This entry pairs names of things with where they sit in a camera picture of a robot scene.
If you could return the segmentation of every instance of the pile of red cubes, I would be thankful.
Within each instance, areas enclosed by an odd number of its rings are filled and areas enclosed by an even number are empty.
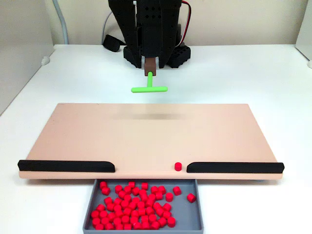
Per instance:
[[[108,196],[111,190],[107,183],[102,181],[99,186],[102,193]],[[93,227],[96,230],[158,230],[166,225],[173,228],[176,219],[170,212],[171,205],[166,203],[161,206],[156,201],[165,196],[166,201],[171,202],[174,195],[167,193],[164,186],[151,187],[151,193],[147,195],[148,187],[148,183],[142,183],[140,189],[134,181],[130,181],[124,188],[121,185],[115,186],[118,197],[112,200],[108,196],[104,199],[105,205],[99,204],[96,210],[91,212]],[[178,196],[182,192],[176,186],[173,193]],[[196,197],[188,194],[187,200],[193,203]]]

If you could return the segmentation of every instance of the red block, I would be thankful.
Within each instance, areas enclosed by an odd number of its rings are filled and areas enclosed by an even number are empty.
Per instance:
[[[166,194],[166,188],[164,186],[159,186],[158,187],[158,192],[161,192],[161,194]]]
[[[157,210],[158,208],[161,208],[161,205],[158,202],[155,202],[153,208],[154,210]]]
[[[120,191],[122,191],[122,186],[121,185],[116,185],[115,186],[115,193],[119,194]]]
[[[175,163],[175,170],[177,172],[181,171],[182,170],[182,164],[180,162],[176,162]]]
[[[123,225],[122,224],[115,225],[115,230],[123,230]]]
[[[122,202],[122,200],[119,197],[115,198],[115,200],[114,200],[115,205],[120,205],[121,202]]]
[[[137,223],[133,224],[133,229],[134,230],[141,230],[142,229],[141,223],[137,222]]]
[[[148,199],[148,196],[146,194],[141,194],[140,198],[141,198],[141,201],[146,202]]]
[[[171,205],[169,203],[165,203],[162,208],[166,211],[170,211],[171,210]]]
[[[134,181],[129,181],[128,185],[133,189],[136,186],[136,183]]]
[[[103,193],[104,195],[108,196],[110,192],[111,192],[111,189],[110,189],[110,188],[108,188],[108,187],[102,188],[102,193]]]
[[[176,219],[173,217],[168,218],[168,226],[173,228],[176,225]]]
[[[116,218],[116,215],[115,215],[115,213],[109,213],[107,215],[107,217],[108,217],[109,221],[112,222]]]
[[[108,217],[105,217],[105,218],[101,219],[101,224],[105,225],[107,223],[109,223],[109,218]]]
[[[157,216],[155,214],[151,214],[148,216],[148,220],[150,221],[150,223],[153,223],[157,221]]]
[[[123,216],[123,212],[121,211],[121,210],[119,210],[119,211],[116,211],[115,212],[115,215],[117,216],[117,217],[122,217]]]
[[[99,223],[96,225],[96,230],[104,230],[104,225]]]
[[[153,200],[148,199],[148,200],[146,201],[145,205],[146,205],[146,207],[149,207],[149,206],[153,207],[153,205],[154,205],[154,201],[153,201]]]
[[[97,218],[99,215],[99,212],[98,211],[92,211],[91,212],[91,218]]]
[[[100,224],[101,220],[99,218],[94,218],[92,220],[92,226],[95,228],[97,224]]]
[[[118,196],[123,199],[125,197],[126,193],[125,191],[121,190],[119,193],[118,193]]]
[[[156,193],[156,200],[162,200],[162,193],[161,192]]]
[[[167,220],[164,217],[161,217],[158,220],[158,223],[160,224],[160,227],[163,228],[167,224]]]
[[[134,196],[137,196],[139,192],[140,192],[140,189],[138,187],[135,187],[135,188],[132,189],[132,194]]]
[[[131,201],[131,195],[126,194],[126,195],[123,197],[123,199],[124,199],[125,201],[130,202],[130,201]]]
[[[171,202],[174,199],[174,195],[172,193],[166,193],[166,201]]]
[[[96,208],[97,211],[101,212],[101,211],[105,211],[105,206],[103,204],[99,204]]]
[[[107,223],[105,225],[105,230],[113,230],[113,229],[114,229],[114,226],[111,223]]]
[[[148,195],[148,199],[149,199],[149,200],[152,200],[152,201],[155,201],[155,200],[156,200],[155,194],[149,194],[149,195]]]
[[[131,212],[131,217],[139,217],[138,211],[132,211]]]
[[[132,225],[134,225],[134,224],[137,223],[137,222],[138,222],[138,217],[133,216],[133,217],[130,218],[130,223],[131,223]]]
[[[131,230],[131,229],[132,229],[131,223],[125,223],[125,224],[123,225],[123,229],[124,229],[124,230]]]
[[[151,192],[153,194],[157,193],[158,192],[158,188],[156,186],[151,187]]]
[[[122,222],[123,224],[129,223],[129,222],[130,222],[129,216],[124,215],[124,216],[121,218],[121,222]]]
[[[164,211],[163,215],[162,215],[165,219],[168,219],[171,217],[171,212],[169,211]]]
[[[164,214],[164,210],[162,208],[158,208],[156,210],[156,214],[159,216],[159,217],[162,217],[162,215]]]
[[[144,208],[139,208],[139,210],[138,210],[138,215],[139,215],[139,216],[145,215],[145,209],[144,209]]]
[[[178,186],[174,187],[172,190],[176,196],[179,196],[182,193]]]
[[[154,214],[154,209],[152,207],[147,207],[146,210],[145,210],[146,214],[147,215],[151,215],[151,214]]]
[[[121,224],[121,218],[115,218],[113,224],[116,226],[117,224]]]
[[[125,209],[126,207],[129,206],[129,202],[124,200],[124,201],[121,202],[120,205],[121,205],[121,207],[122,207],[123,209]]]
[[[150,229],[150,224],[148,222],[143,222],[142,221],[142,229],[143,230],[149,230]]]
[[[141,187],[144,190],[148,190],[148,183],[142,183]]]
[[[124,189],[126,194],[131,194],[131,187],[130,186],[126,186]]]
[[[105,205],[107,206],[108,204],[113,203],[113,200],[112,200],[112,198],[109,196],[109,197],[107,197],[107,198],[104,199],[104,203],[105,203]]]
[[[124,209],[123,214],[124,214],[124,215],[127,215],[127,216],[130,216],[130,214],[131,214],[131,209],[130,209],[129,207],[127,207],[126,209]]]
[[[100,213],[99,213],[99,218],[105,218],[105,217],[107,217],[107,212],[106,211],[101,211]]]
[[[114,207],[115,207],[115,204],[114,204],[114,203],[109,203],[109,204],[107,204],[107,210],[108,210],[108,211],[114,211]]]
[[[193,203],[196,201],[196,197],[194,196],[194,194],[188,194],[186,198],[190,203]]]
[[[141,222],[142,222],[142,223],[148,222],[148,215],[143,215],[143,216],[141,217]]]
[[[137,204],[137,207],[140,209],[140,208],[144,208],[145,207],[145,203],[143,201],[140,201],[138,204]]]
[[[135,202],[130,202],[129,203],[129,206],[128,206],[131,210],[135,210],[136,209],[136,207],[137,207],[137,204],[135,203]]]
[[[134,197],[132,198],[132,202],[134,202],[135,204],[138,204],[140,202],[140,198]]]
[[[105,181],[100,182],[99,189],[102,190],[102,188],[107,187],[107,183]]]
[[[160,224],[157,221],[155,221],[151,224],[151,227],[153,230],[158,230],[160,228]]]

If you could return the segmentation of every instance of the white wall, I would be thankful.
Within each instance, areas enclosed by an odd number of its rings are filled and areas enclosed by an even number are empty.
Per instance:
[[[107,0],[58,0],[72,44],[100,44],[110,12]],[[187,45],[295,44],[308,0],[189,0],[192,18]],[[52,0],[45,0],[54,44],[63,43]],[[187,7],[180,19],[184,25]],[[107,33],[122,34],[111,16]]]
[[[0,0],[0,115],[53,52],[43,0]]]

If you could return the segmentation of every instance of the red cube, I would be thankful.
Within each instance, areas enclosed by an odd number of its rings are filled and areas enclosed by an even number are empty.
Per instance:
[[[123,225],[122,224],[115,225],[115,230],[123,230]]]
[[[162,208],[166,211],[170,211],[171,210],[171,205],[169,203],[165,203]]]
[[[176,196],[179,196],[182,193],[178,186],[174,187],[173,191]]]
[[[162,193],[161,192],[156,193],[156,200],[162,200]]]
[[[160,227],[160,224],[157,221],[155,221],[151,224],[151,227],[153,230],[158,230]]]
[[[103,193],[104,195],[108,196],[110,192],[111,192],[111,189],[110,189],[110,188],[108,188],[108,187],[103,187],[103,188],[102,188],[102,193]]]
[[[168,219],[169,217],[171,217],[171,212],[169,211],[164,211],[163,215],[162,215],[165,219]]]
[[[131,229],[132,229],[131,223],[125,223],[125,224],[123,225],[123,229],[124,229],[124,230],[131,230]]]
[[[121,185],[116,185],[115,186],[115,193],[119,194],[119,192],[122,190],[122,186]]]
[[[171,228],[173,228],[176,225],[176,219],[173,217],[169,217],[167,222],[168,222],[168,226]]]
[[[122,222],[123,224],[129,223],[129,222],[130,222],[129,216],[124,215],[124,216],[121,218],[121,222]]]
[[[160,224],[160,227],[163,228],[167,224],[167,220],[164,217],[161,217],[158,220],[158,223]]]
[[[131,194],[131,187],[130,186],[126,186],[124,189],[126,194]]]
[[[152,207],[147,207],[146,210],[145,210],[146,214],[147,215],[151,215],[151,214],[154,214],[154,209]]]
[[[164,214],[164,210],[162,208],[158,208],[156,210],[156,214],[159,216],[159,217],[162,217],[162,215]]]
[[[194,194],[188,194],[186,198],[190,203],[193,203],[196,201],[196,196],[194,196]]]
[[[99,189],[102,190],[102,188],[107,187],[107,183],[105,181],[100,182]]]
[[[101,212],[101,211],[105,211],[105,206],[103,204],[99,204],[96,208],[97,211]]]
[[[150,229],[150,224],[148,222],[142,221],[142,230],[149,230],[149,229]]]
[[[100,219],[102,219],[102,218],[105,218],[105,217],[107,217],[107,212],[106,211],[101,211],[100,213],[99,213],[99,218]]]
[[[148,220],[150,223],[153,223],[153,222],[157,221],[157,216],[155,214],[150,214],[148,216]]]
[[[99,215],[99,212],[98,211],[92,211],[91,212],[91,218],[97,218]]]
[[[123,214],[124,215],[127,215],[127,216],[130,216],[131,214],[131,209],[129,207],[125,208],[124,211],[123,211]]]
[[[128,185],[133,189],[136,186],[136,183],[134,181],[129,181]]]
[[[153,194],[157,193],[158,192],[158,188],[156,186],[151,187],[151,192]]]
[[[99,218],[94,218],[92,220],[92,226],[95,228],[97,224],[100,224],[101,220]]]
[[[166,193],[166,189],[164,186],[159,186],[158,187],[158,192],[161,192],[163,195]]]
[[[112,198],[109,196],[109,197],[107,197],[107,198],[104,199],[104,203],[105,203],[105,205],[107,206],[108,204],[113,203],[113,200],[112,200]]]
[[[135,188],[132,189],[132,194],[134,196],[137,196],[139,192],[140,192],[140,189],[138,187],[135,187]]]
[[[148,190],[148,183],[142,183],[141,187],[144,190]]]
[[[166,193],[166,201],[171,202],[174,199],[174,195],[172,193]]]

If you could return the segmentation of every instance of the white cable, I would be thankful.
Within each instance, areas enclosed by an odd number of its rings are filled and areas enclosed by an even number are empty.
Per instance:
[[[54,4],[55,10],[57,11],[59,21],[62,25],[64,44],[68,44],[68,34],[67,34],[66,22],[65,22],[63,14],[62,14],[62,11],[60,10],[59,2],[58,2],[58,0],[52,0],[52,2]]]
[[[102,32],[102,44],[103,44],[103,42],[104,42],[104,32],[105,32],[105,26],[106,26],[107,20],[108,20],[108,18],[110,17],[110,15],[111,15],[111,14],[112,14],[112,12],[110,12],[110,13],[108,14],[108,16],[106,17],[106,20],[105,20],[104,26],[103,26],[103,32]]]

